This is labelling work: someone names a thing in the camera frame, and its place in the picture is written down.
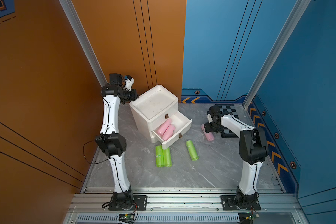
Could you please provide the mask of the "green trash bag roll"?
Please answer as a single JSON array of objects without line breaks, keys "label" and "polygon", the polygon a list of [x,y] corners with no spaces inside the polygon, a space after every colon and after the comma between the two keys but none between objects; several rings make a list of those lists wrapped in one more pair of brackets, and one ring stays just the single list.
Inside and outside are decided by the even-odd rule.
[{"label": "green trash bag roll", "polygon": [[155,157],[156,157],[156,166],[161,168],[164,166],[164,156],[162,145],[158,145],[155,147]]},{"label": "green trash bag roll", "polygon": [[191,140],[186,141],[186,147],[187,147],[187,150],[188,150],[189,155],[191,157],[191,160],[192,161],[198,160],[199,156],[198,156],[197,151],[195,149],[195,146],[194,146],[194,144]]},{"label": "green trash bag roll", "polygon": [[165,167],[171,167],[172,166],[172,159],[171,159],[171,152],[170,148],[163,149],[163,165]]}]

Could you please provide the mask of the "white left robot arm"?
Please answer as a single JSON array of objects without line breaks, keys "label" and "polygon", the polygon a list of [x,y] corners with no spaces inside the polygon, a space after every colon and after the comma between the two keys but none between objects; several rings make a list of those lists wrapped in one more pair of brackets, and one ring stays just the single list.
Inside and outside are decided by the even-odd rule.
[{"label": "white left robot arm", "polygon": [[118,118],[120,104],[137,100],[138,94],[135,89],[129,90],[119,84],[106,84],[101,94],[104,103],[104,117],[100,135],[95,137],[95,142],[108,158],[114,179],[114,192],[111,200],[102,207],[109,207],[113,210],[131,210],[135,205],[125,165],[127,140],[119,133]]}]

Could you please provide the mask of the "pink trash bag roll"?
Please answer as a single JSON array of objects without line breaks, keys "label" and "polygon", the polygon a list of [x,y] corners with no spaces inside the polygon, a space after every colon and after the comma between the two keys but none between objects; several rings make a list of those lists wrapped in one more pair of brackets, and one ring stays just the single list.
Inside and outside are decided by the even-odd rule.
[{"label": "pink trash bag roll", "polygon": [[175,126],[170,124],[168,126],[168,128],[166,129],[166,131],[164,132],[163,136],[162,136],[162,139],[164,141],[167,141],[169,138],[171,138],[174,134],[174,131],[175,131]]},{"label": "pink trash bag roll", "polygon": [[211,142],[211,141],[213,141],[215,139],[215,137],[214,137],[214,135],[213,135],[212,132],[208,132],[208,133],[206,132],[204,124],[201,125],[201,129],[202,129],[203,134],[205,135],[207,141]]},{"label": "pink trash bag roll", "polygon": [[167,119],[163,124],[161,124],[156,133],[159,135],[159,136],[163,136],[164,133],[166,132],[166,130],[168,129],[168,127],[171,125],[172,123],[172,120],[171,119]]}]

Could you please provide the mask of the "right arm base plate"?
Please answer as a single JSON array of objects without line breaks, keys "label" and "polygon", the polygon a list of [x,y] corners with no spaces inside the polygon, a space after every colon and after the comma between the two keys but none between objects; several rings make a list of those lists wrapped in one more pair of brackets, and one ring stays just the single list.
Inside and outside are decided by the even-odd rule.
[{"label": "right arm base plate", "polygon": [[221,203],[224,211],[260,211],[260,203],[255,195],[222,195]]}]

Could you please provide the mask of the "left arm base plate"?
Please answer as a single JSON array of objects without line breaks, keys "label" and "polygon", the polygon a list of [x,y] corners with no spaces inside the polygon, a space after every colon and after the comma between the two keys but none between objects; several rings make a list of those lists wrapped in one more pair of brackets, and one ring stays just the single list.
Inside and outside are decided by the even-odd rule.
[{"label": "left arm base plate", "polygon": [[133,195],[133,200],[128,202],[112,201],[108,206],[109,211],[145,211],[147,209],[147,196]]}]

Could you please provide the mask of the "white three-drawer storage box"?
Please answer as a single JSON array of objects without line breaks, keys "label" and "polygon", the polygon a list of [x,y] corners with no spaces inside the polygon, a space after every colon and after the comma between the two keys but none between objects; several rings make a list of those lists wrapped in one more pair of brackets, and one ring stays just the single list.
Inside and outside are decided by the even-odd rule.
[{"label": "white three-drawer storage box", "polygon": [[[157,85],[129,103],[138,131],[152,143],[160,142],[169,148],[191,128],[192,120],[178,111],[178,97],[162,85]],[[175,127],[173,135],[164,140],[159,127],[171,120]]]}]

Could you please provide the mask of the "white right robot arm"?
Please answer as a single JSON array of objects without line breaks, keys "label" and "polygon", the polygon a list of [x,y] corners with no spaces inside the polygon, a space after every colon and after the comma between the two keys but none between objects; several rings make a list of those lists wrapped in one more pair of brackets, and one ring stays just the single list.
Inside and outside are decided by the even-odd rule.
[{"label": "white right robot arm", "polygon": [[209,122],[203,125],[206,133],[218,133],[227,128],[239,137],[239,155],[243,160],[241,180],[234,196],[221,196],[223,210],[260,210],[257,183],[261,166],[269,155],[264,129],[247,125],[234,115],[221,112],[217,105],[209,108],[207,119]]}]

